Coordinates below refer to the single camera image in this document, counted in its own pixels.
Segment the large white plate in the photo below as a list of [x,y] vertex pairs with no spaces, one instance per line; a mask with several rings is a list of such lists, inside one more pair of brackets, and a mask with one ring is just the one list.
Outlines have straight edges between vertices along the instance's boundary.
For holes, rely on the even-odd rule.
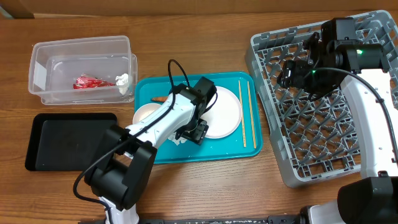
[[220,139],[232,134],[241,123],[242,106],[238,97],[229,89],[216,86],[217,95],[214,96],[209,111],[201,119],[209,126],[206,138]]

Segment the white tissue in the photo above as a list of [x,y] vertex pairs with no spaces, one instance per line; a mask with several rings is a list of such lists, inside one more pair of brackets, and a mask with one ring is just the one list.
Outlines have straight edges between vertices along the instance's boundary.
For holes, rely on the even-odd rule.
[[127,73],[124,73],[120,76],[116,76],[115,80],[116,85],[119,88],[120,94],[125,95],[129,89],[129,75]]
[[172,141],[175,145],[183,144],[187,141],[187,139],[183,137],[176,138],[176,135],[173,133],[168,137],[168,140]]

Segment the red snack wrapper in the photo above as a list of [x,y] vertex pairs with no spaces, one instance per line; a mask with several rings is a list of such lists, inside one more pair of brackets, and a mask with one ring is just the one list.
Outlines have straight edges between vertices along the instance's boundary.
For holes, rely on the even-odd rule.
[[76,82],[73,84],[74,89],[99,88],[107,86],[114,86],[114,84],[96,77],[86,76],[85,74],[83,74],[81,77],[78,77]]

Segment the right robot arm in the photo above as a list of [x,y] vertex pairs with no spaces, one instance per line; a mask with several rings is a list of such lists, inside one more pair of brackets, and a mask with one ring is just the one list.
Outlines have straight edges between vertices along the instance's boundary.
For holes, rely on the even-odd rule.
[[336,200],[306,208],[308,223],[397,222],[397,110],[389,61],[380,44],[363,44],[351,17],[334,18],[303,43],[308,60],[288,60],[277,83],[311,101],[340,89],[349,105],[361,153],[361,180]]

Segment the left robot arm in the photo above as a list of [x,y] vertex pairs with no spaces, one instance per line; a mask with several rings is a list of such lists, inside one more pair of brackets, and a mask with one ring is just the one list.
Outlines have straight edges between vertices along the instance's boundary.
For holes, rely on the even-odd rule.
[[200,145],[208,131],[201,118],[217,96],[213,81],[173,85],[166,101],[142,121],[104,133],[89,166],[76,178],[78,199],[99,203],[105,223],[138,223],[135,205],[145,190],[158,148],[171,136]]

